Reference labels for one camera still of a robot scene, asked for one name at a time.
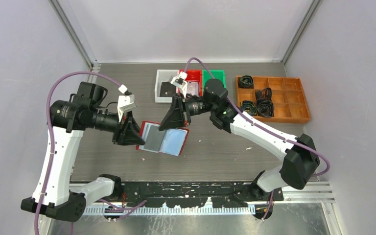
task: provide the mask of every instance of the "tray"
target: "tray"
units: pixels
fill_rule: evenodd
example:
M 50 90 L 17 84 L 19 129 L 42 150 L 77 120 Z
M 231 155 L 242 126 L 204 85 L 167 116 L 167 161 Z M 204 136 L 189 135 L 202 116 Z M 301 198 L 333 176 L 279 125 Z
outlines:
M 279 123 L 300 123 L 305 124 L 310 121 L 309 109 L 305 98 L 305 92 L 301 80 L 294 77 L 259 77 L 253 76 L 251 89 L 238 87 L 238 80 L 235 79 L 235 90 L 237 92 L 237 106 L 241 106 L 244 100 L 256 102 L 256 91 L 270 87 L 272 89 L 272 101 L 275 106 L 274 117 L 254 116 L 262 122 Z

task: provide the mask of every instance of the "white connector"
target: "white connector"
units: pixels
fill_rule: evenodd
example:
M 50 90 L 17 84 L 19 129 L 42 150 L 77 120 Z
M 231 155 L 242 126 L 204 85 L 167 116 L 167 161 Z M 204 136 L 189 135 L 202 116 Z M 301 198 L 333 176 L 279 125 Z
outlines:
M 186 72 L 181 71 L 177 76 L 173 76 L 169 80 L 172 85 L 179 88 L 184 97 L 187 96 L 188 82 L 185 80 L 187 76 L 188 74 Z
M 117 100 L 117 115 L 119 116 L 119 121 L 122 120 L 123 114 L 127 113 L 136 108 L 135 95 L 119 95 Z

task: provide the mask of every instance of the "white panel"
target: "white panel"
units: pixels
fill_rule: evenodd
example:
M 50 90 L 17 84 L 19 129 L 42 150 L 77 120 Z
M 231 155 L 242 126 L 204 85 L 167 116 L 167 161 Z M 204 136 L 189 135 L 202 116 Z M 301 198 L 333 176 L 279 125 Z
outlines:
M 302 79 L 346 234 L 376 234 L 376 1 L 323 1 L 287 73 Z
M 280 61 L 311 0 L 66 0 L 99 62 Z
M 0 1 L 0 234 L 32 233 L 34 215 L 20 205 L 44 162 L 47 94 L 62 75 L 82 70 L 86 64 L 47 0 Z M 53 100 L 68 99 L 84 79 L 61 83 Z

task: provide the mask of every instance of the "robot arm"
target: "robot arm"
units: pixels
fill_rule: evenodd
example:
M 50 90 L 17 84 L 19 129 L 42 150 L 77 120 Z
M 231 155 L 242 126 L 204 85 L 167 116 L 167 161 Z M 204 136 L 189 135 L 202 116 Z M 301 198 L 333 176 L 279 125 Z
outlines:
M 185 98 L 181 93 L 176 94 L 172 98 L 171 107 L 162 120 L 159 130 L 189 126 L 191 116 L 210 112 L 210 120 L 218 129 L 249 139 L 267 149 L 282 161 L 282 165 L 261 172 L 253 181 L 255 188 L 253 194 L 257 199 L 263 198 L 272 190 L 283 186 L 303 189 L 320 163 L 318 156 L 292 143 L 282 141 L 255 125 L 251 125 L 227 101 L 227 95 L 227 89 L 217 79 L 210 79 L 206 82 L 201 97 L 188 94 Z M 305 134 L 298 138 L 276 130 L 254 119 L 246 112 L 243 112 L 243 114 L 253 123 L 285 137 L 286 140 L 296 140 L 315 149 L 311 137 Z
M 51 105 L 50 114 L 55 136 L 55 152 L 47 191 L 40 214 L 58 220 L 75 222 L 87 205 L 106 198 L 121 197 L 123 189 L 117 176 L 103 174 L 96 180 L 77 188 L 70 187 L 70 176 L 74 168 L 80 140 L 86 128 L 113 133 L 112 142 L 118 145 L 144 144 L 139 136 L 139 126 L 132 116 L 134 95 L 125 93 L 118 98 L 117 114 L 99 109 L 106 97 L 104 87 L 82 82 L 72 101 L 58 100 Z M 22 200 L 21 209 L 34 213 L 50 159 L 50 139 L 43 170 L 32 197 Z

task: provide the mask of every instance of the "wooden organizer tray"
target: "wooden organizer tray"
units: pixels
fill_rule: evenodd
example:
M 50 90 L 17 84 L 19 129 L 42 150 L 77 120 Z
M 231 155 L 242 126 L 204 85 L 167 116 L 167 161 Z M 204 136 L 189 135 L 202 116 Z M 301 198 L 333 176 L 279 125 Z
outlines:
M 309 109 L 305 98 L 304 89 L 299 78 L 294 77 L 254 77 L 253 89 L 238 87 L 238 80 L 235 79 L 235 90 L 237 92 L 237 106 L 241 106 L 244 100 L 256 102 L 256 91 L 266 87 L 272 89 L 272 101 L 275 106 L 274 117 L 267 118 L 254 116 L 262 122 L 300 123 L 310 121 Z

